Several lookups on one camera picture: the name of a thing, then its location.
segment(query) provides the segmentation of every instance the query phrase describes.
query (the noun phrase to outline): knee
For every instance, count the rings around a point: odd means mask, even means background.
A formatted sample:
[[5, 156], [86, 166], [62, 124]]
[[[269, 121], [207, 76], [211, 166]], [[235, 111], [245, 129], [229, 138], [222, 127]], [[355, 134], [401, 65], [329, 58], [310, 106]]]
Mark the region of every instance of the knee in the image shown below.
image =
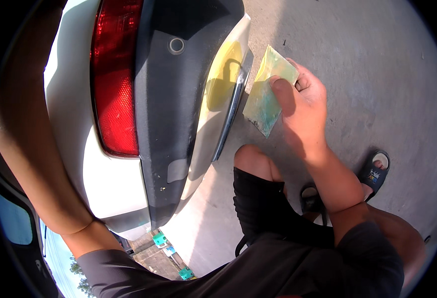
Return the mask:
[[235, 152], [233, 160], [234, 166], [239, 169], [249, 168], [252, 164], [268, 163], [268, 157], [260, 150], [257, 145], [246, 144]]

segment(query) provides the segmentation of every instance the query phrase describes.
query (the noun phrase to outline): black slide sandal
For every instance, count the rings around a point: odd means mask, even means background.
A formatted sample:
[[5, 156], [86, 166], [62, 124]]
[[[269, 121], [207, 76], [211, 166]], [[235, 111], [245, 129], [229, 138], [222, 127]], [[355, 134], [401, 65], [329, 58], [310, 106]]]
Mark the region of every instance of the black slide sandal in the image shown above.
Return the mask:
[[320, 194], [314, 183], [307, 183], [302, 187], [300, 191], [300, 205], [303, 214], [307, 212], [321, 213], [323, 225], [328, 225], [326, 219], [326, 208], [324, 207], [323, 201], [321, 200]]
[[[376, 160], [379, 160], [383, 164], [384, 170], [381, 170], [374, 165]], [[375, 196], [379, 188], [381, 188], [386, 176], [388, 175], [390, 166], [391, 159], [386, 151], [377, 150], [366, 158], [365, 165], [359, 171], [358, 179], [359, 182], [372, 188], [373, 192], [366, 198], [365, 202], [368, 202], [373, 196]]]

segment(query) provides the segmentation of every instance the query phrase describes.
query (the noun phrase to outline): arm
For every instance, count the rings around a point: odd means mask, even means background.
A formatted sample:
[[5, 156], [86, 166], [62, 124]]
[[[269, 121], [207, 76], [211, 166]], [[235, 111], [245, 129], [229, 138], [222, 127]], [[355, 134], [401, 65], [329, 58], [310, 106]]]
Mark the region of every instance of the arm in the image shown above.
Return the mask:
[[0, 77], [0, 152], [40, 218], [78, 258], [122, 248], [69, 182], [49, 123], [43, 71], [63, 6], [43, 2], [8, 57]]
[[300, 72], [295, 86], [277, 76], [270, 85], [282, 107], [285, 140], [303, 159], [330, 215], [335, 245], [354, 226], [371, 220], [358, 178], [328, 147], [324, 135], [326, 89], [309, 70], [289, 62]]

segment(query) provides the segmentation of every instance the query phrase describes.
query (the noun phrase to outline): foot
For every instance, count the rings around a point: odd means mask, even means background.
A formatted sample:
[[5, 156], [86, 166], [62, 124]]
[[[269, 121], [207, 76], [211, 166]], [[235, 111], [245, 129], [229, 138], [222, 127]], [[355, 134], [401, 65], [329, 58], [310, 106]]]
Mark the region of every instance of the foot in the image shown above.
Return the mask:
[[[384, 170], [384, 165], [383, 165], [383, 163], [381, 163], [380, 160], [376, 160], [373, 164], [375, 167], [378, 167], [381, 170]], [[363, 188], [363, 192], [365, 193], [364, 199], [366, 200], [369, 197], [369, 195], [373, 193], [373, 189], [364, 183], [361, 183], [361, 187]]]

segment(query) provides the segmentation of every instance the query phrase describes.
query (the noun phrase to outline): tail light reflector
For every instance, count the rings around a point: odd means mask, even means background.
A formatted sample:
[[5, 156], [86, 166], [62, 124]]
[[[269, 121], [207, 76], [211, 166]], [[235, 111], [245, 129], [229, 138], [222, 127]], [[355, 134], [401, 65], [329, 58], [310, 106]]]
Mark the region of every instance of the tail light reflector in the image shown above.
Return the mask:
[[143, 0], [103, 0], [91, 45], [91, 93], [102, 146], [116, 156], [138, 156], [134, 59]]

